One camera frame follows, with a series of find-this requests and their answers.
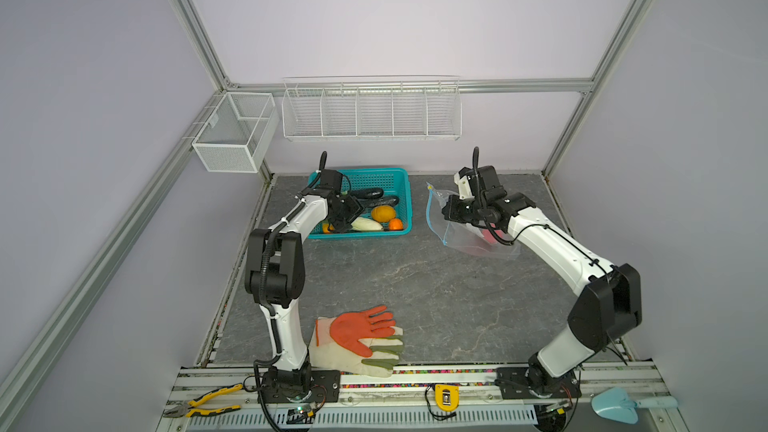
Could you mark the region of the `clear zip top bag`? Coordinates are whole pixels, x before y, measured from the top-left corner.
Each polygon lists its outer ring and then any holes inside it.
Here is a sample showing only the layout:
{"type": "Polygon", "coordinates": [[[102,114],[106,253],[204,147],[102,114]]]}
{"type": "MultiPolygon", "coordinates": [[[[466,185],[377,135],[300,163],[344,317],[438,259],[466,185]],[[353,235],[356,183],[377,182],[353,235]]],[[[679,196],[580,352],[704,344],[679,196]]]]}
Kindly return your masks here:
{"type": "Polygon", "coordinates": [[[426,221],[430,230],[444,246],[481,258],[512,261],[519,257],[519,245],[488,248],[478,234],[478,230],[481,228],[470,224],[450,222],[443,217],[441,209],[448,202],[449,196],[459,196],[458,193],[438,189],[431,183],[427,183],[427,191],[426,221]]]}

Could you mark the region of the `orange toy fruit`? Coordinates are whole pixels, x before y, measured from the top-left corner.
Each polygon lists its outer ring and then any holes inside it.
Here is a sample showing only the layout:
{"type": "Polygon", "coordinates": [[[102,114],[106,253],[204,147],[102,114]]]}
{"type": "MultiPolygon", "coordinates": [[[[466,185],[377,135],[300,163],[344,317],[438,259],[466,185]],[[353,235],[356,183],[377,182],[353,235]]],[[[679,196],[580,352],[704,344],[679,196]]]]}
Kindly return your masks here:
{"type": "Polygon", "coordinates": [[[371,218],[376,222],[386,224],[397,217],[396,210],[390,205],[380,205],[371,211],[371,218]]]}

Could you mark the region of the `teal plastic basket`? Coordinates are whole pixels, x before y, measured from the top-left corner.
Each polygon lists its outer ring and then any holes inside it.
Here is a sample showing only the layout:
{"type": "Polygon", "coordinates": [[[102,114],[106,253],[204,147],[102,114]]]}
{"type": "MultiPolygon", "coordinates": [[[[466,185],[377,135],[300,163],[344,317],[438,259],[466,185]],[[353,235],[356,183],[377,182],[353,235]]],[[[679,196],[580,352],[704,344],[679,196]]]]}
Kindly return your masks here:
{"type": "Polygon", "coordinates": [[[400,221],[400,228],[392,229],[388,221],[379,222],[377,231],[350,229],[336,233],[318,224],[308,236],[309,239],[340,240],[357,238],[397,237],[408,234],[413,225],[411,185],[408,173],[402,168],[342,169],[342,192],[352,192],[363,207],[361,218],[374,220],[374,209],[389,206],[394,210],[393,220],[400,221]]]}

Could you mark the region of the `small orange toy carrot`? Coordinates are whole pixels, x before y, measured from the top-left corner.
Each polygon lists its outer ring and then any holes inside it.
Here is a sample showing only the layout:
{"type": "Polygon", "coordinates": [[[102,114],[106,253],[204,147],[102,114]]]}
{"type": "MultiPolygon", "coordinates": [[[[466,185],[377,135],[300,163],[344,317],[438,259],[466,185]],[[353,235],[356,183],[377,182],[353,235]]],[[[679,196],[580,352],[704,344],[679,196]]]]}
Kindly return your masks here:
{"type": "Polygon", "coordinates": [[[404,229],[404,223],[401,219],[394,218],[388,223],[389,231],[402,231],[404,229]]]}

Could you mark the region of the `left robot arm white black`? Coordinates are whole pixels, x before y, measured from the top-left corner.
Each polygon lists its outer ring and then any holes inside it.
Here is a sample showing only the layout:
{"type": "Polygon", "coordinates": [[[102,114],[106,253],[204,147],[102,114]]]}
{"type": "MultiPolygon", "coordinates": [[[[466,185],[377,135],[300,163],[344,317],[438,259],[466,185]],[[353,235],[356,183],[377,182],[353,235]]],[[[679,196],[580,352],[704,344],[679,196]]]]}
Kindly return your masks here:
{"type": "Polygon", "coordinates": [[[303,243],[327,222],[334,233],[352,229],[363,207],[345,193],[345,175],[326,166],[322,152],[314,178],[297,195],[297,203],[275,224],[254,229],[247,241],[244,287],[264,314],[272,357],[254,361],[256,377],[286,398],[311,395],[312,372],[298,310],[306,278],[303,243]]]}

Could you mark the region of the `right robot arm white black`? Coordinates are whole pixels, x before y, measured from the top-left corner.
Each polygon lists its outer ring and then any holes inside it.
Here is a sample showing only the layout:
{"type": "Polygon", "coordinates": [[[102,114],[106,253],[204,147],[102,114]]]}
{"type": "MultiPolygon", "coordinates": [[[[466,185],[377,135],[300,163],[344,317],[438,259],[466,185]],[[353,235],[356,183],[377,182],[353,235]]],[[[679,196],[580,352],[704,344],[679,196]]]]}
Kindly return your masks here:
{"type": "Polygon", "coordinates": [[[547,398],[575,377],[575,370],[642,322],[641,277],[629,264],[615,265],[569,236],[535,202],[510,194],[495,168],[479,154],[454,176],[457,192],[440,209],[443,242],[474,255],[496,255],[524,245],[572,290],[576,301],[564,329],[528,360],[515,385],[547,398]]]}

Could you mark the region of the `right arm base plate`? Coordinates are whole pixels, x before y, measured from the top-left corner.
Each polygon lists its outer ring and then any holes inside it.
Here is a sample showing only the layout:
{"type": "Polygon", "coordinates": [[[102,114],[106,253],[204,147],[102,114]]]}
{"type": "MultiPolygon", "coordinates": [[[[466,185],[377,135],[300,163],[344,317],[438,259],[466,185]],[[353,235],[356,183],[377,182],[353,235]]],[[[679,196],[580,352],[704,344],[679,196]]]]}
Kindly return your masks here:
{"type": "Polygon", "coordinates": [[[577,399],[582,396],[580,382],[573,371],[553,378],[529,366],[507,366],[496,370],[493,384],[503,399],[577,399]]]}

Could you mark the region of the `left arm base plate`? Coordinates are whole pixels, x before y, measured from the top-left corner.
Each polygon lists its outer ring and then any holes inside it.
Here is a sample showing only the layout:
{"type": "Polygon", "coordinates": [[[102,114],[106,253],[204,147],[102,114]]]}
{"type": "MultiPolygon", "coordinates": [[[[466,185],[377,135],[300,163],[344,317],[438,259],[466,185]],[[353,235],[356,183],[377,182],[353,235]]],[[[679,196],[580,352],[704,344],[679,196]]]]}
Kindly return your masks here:
{"type": "Polygon", "coordinates": [[[269,368],[261,375],[259,390],[266,403],[335,403],[341,391],[338,370],[303,368],[291,371],[269,368]]]}

